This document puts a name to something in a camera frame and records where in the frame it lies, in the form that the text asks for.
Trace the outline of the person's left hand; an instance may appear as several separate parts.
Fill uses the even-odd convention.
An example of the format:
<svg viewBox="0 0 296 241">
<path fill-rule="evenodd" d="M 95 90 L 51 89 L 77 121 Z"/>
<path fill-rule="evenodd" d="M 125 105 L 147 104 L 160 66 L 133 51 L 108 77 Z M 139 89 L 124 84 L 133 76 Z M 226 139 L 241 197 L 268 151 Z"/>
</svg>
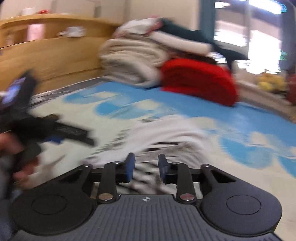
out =
<svg viewBox="0 0 296 241">
<path fill-rule="evenodd" d="M 7 190 L 12 190 L 14 183 L 25 186 L 30 175 L 34 174 L 39 164 L 37 155 L 25 157 L 25 147 L 12 133 L 1 133 L 1 158 L 5 157 L 11 164 L 8 168 Z"/>
</svg>

